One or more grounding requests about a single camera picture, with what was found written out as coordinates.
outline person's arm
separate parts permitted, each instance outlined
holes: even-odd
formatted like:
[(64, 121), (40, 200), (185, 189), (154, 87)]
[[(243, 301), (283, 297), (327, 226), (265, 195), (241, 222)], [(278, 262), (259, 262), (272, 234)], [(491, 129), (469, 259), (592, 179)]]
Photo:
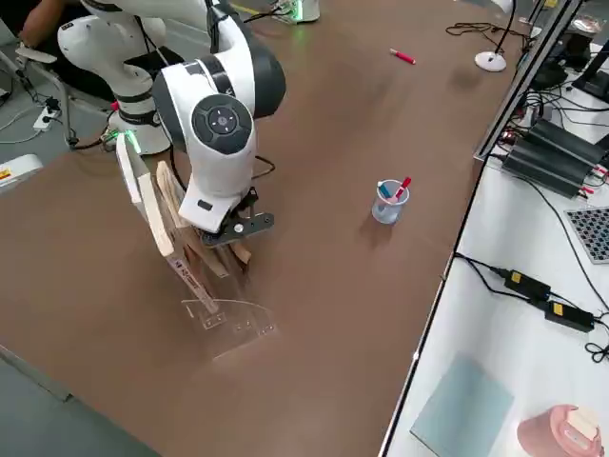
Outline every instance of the person's arm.
[(38, 6), (29, 12), (19, 38), (26, 46), (36, 48), (55, 33), (65, 6), (65, 0), (41, 0)]

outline white desk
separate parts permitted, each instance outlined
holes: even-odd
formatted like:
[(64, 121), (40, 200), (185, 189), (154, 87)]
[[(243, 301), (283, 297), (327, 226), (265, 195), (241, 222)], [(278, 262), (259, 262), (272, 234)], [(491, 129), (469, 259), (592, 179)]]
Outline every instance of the white desk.
[[(584, 106), (606, 107), (577, 89), (563, 91), (563, 95)], [(609, 124), (607, 112), (569, 111), (569, 115), (581, 122)], [(565, 126), (592, 142), (609, 132), (607, 128), (571, 124), (566, 118)], [(499, 171), (498, 163), (491, 160), (484, 169), (457, 251), (490, 265), (521, 270), (581, 308), (599, 314), (602, 304), (581, 274), (551, 209), (528, 184)], [(569, 201), (541, 190), (559, 213), (585, 206), (581, 200)], [(597, 190), (588, 205), (609, 206), (609, 186)], [(567, 227), (590, 278), (609, 301), (609, 265), (590, 263), (575, 233)], [(481, 271), (491, 287), (502, 289), (502, 279), (485, 268)], [(492, 456), (527, 455), (516, 435), (519, 422), (561, 403), (594, 410), (605, 445), (609, 444), (609, 362), (594, 364), (584, 350), (588, 342), (604, 347), (609, 335), (602, 328), (586, 335), (550, 323), (541, 311), (524, 302), (493, 295), (466, 262), (455, 259), (419, 363), (409, 373), (411, 384), (403, 408), (396, 411), (395, 431), (386, 438), (385, 455), (433, 455), (410, 429), (457, 353), (478, 361), (514, 395)]]

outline brown table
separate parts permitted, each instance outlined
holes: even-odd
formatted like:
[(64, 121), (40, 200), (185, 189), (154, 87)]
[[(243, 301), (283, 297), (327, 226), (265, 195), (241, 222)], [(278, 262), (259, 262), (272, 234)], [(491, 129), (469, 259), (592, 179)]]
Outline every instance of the brown table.
[[(288, 84), (258, 124), (276, 225), (252, 242), (248, 292), (278, 334), (210, 363), (115, 159), (71, 153), (0, 199), (0, 344), (168, 457), (375, 455), (512, 72), (475, 67), (481, 36), (444, 33), (485, 10), (354, 3), (255, 26)], [(407, 173), (403, 219), (376, 224), (375, 183)]]

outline red marker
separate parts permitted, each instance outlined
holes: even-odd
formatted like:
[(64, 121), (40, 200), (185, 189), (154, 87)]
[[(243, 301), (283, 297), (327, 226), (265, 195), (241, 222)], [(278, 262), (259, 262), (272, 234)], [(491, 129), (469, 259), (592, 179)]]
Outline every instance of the red marker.
[(402, 59), (404, 62), (408, 62), (409, 64), (415, 65), (417, 61), (410, 57), (409, 55), (404, 54), (403, 52), (399, 52), (398, 50), (389, 50), (393, 55)]
[(402, 194), (406, 190), (406, 188), (408, 186), (410, 186), (410, 182), (411, 181), (412, 181), (412, 179), (410, 179), (409, 177), (403, 180), (402, 185), (400, 186), (400, 188), (396, 192), (396, 199), (398, 199), (398, 200), (400, 199), (400, 197), (402, 196)]

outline pen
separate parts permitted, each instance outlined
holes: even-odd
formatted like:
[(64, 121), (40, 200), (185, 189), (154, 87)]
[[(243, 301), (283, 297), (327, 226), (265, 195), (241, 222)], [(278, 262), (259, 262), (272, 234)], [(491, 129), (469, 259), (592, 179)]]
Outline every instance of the pen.
[(389, 193), (389, 190), (387, 190), (387, 188), (384, 186), (384, 183), (382, 183), (381, 181), (379, 181), (378, 187), (379, 187), (379, 192), (381, 193), (381, 195), (382, 195), (384, 198), (389, 198), (389, 197), (391, 197), (391, 193)]
[(410, 186), (410, 182), (411, 181), (412, 181), (412, 179), (410, 179), (410, 177), (407, 177), (406, 179), (403, 180), (402, 185), (400, 186), (400, 188), (396, 192), (396, 196), (395, 196), (396, 199), (400, 199), (400, 197), (402, 196), (402, 194), (406, 190), (406, 188), (408, 186)]
[(415, 59), (404, 54), (403, 52), (399, 52), (398, 50), (389, 50), (389, 52), (391, 52), (393, 55), (395, 55), (399, 59), (402, 59), (404, 62), (408, 62), (409, 64), (415, 65), (417, 63), (417, 61)]

